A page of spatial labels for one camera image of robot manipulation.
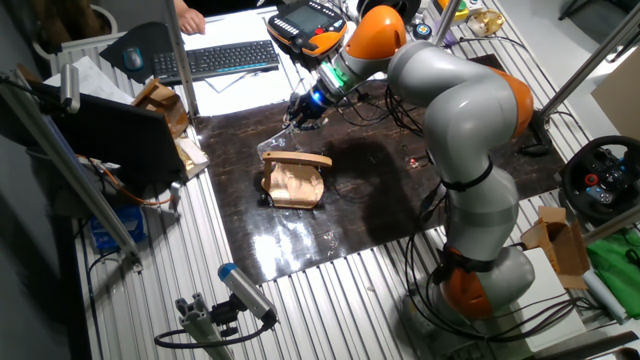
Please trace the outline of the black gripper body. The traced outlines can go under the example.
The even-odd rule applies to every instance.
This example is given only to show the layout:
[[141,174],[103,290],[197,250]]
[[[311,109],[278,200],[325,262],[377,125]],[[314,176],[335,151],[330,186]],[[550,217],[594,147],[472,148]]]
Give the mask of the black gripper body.
[[318,120],[327,108],[324,100],[320,90],[310,90],[293,102],[293,112],[303,114],[303,123]]

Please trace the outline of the person right hand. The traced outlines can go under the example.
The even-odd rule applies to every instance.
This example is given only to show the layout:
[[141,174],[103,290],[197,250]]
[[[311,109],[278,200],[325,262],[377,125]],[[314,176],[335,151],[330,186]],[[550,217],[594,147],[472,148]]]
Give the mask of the person right hand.
[[176,13],[183,33],[188,35],[205,34],[206,22],[201,13],[189,7],[177,9]]

